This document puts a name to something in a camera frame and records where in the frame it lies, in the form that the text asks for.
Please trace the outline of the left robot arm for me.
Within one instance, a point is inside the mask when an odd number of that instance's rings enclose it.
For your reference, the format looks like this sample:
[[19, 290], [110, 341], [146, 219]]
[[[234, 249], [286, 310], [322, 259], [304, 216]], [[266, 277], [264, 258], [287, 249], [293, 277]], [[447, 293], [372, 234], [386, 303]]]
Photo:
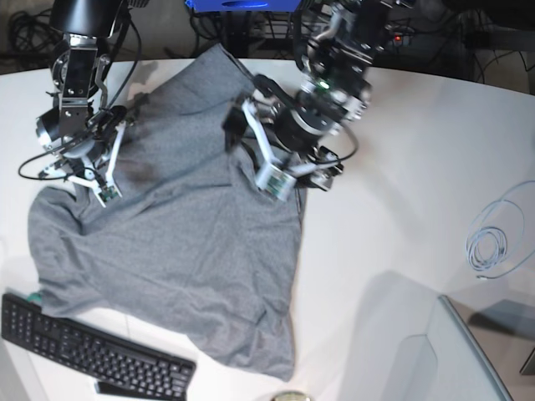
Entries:
[[368, 107], [365, 75], [384, 50], [391, 28], [391, 1], [333, 1], [324, 28], [302, 37], [302, 15], [293, 24], [300, 90], [291, 95], [264, 74], [240, 93], [222, 128], [226, 149], [253, 140], [257, 188], [285, 201], [297, 188], [327, 191], [356, 155], [359, 141], [350, 123]]

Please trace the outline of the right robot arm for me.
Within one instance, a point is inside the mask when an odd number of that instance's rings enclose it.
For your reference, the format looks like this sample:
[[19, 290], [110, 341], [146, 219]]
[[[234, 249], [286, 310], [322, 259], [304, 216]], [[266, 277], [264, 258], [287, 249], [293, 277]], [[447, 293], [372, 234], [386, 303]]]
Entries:
[[127, 110], [105, 80], [135, 25], [130, 11], [145, 1], [56, 1], [50, 25], [62, 40], [50, 71], [53, 108], [37, 119], [36, 135], [55, 160], [36, 180], [63, 180], [91, 190], [106, 206], [120, 196], [114, 171], [127, 126]]

